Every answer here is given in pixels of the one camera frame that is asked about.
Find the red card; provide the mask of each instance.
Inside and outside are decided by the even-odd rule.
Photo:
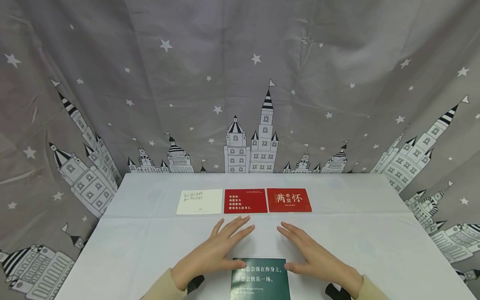
[[[305,189],[267,189],[271,213],[312,212]]]
[[[267,212],[265,190],[225,190],[224,214],[254,214]]]

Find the gray backdrop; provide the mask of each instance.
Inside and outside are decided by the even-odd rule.
[[[52,299],[129,171],[384,173],[480,295],[479,15],[0,1],[0,298]]]

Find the white card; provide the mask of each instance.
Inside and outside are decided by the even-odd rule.
[[[223,190],[182,191],[177,215],[222,213]]]

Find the green card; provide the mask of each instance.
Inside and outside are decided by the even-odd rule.
[[[285,258],[233,258],[247,267],[232,271],[230,300],[290,300]]]

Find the table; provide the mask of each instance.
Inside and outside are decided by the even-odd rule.
[[[182,190],[305,188],[312,213],[252,214],[255,231],[231,252],[301,262],[277,232],[304,229],[367,274],[391,300],[474,300],[466,285],[381,174],[127,174],[56,300],[138,300],[203,242],[221,218],[176,216]],[[327,283],[288,274],[292,300],[330,299]],[[230,272],[206,275],[190,299],[229,299]]]

